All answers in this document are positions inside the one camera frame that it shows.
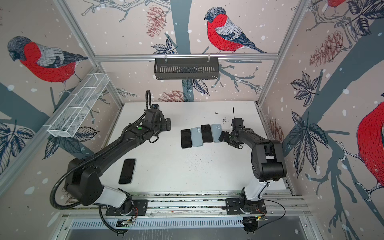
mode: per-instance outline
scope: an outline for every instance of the phone screen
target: phone screen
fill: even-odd
[[[180,134],[181,134],[181,148],[192,147],[191,130],[183,129],[181,130]]]
[[[119,184],[129,184],[132,181],[136,159],[125,159],[122,166]]]
[[[213,142],[211,125],[201,125],[201,135],[203,136],[203,142]]]

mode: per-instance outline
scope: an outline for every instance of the black basket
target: black basket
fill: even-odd
[[[156,79],[216,79],[218,58],[156,58]]]

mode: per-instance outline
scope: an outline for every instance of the white tabletop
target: white tabletop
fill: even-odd
[[[251,148],[243,144],[236,149],[225,142],[204,143],[202,147],[181,148],[180,130],[220,123],[230,131],[235,116],[244,126],[266,137],[252,101],[159,103],[165,118],[171,119],[172,130],[162,132],[153,144],[148,141],[129,151],[101,176],[101,183],[141,194],[217,194],[237,193],[255,178],[251,166]],[[130,122],[134,122],[145,103],[126,103],[120,113],[109,143],[116,140]],[[118,184],[125,159],[135,158],[132,183]],[[282,179],[268,190],[282,190]]]

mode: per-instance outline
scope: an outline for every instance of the light blue smartphone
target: light blue smartphone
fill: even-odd
[[[220,134],[222,131],[221,124],[212,124],[211,130],[212,130],[212,136],[214,138],[214,142],[220,142],[218,138],[220,137]]]
[[[201,135],[201,128],[191,128],[192,146],[201,147],[203,146],[203,137]]]

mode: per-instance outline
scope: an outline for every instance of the bird patterned wallpaper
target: bird patterned wallpaper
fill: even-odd
[[[1,179],[92,65],[51,0],[2,1],[0,33]],[[41,142],[0,196],[0,239],[49,239],[61,217],[49,204],[52,186],[70,160],[104,146],[117,110],[105,90],[73,138]],[[64,191],[56,196],[61,204],[69,198]]]
[[[312,0],[262,110],[325,239],[384,239],[384,1]]]
[[[297,3],[298,0],[68,1],[97,55],[277,53]],[[147,86],[143,83],[156,86],[151,89],[153,101],[256,101],[273,61],[221,61],[220,77],[214,81],[160,81],[153,78],[153,64],[103,66],[115,86],[130,93],[123,98],[126,102],[144,101],[142,92]]]

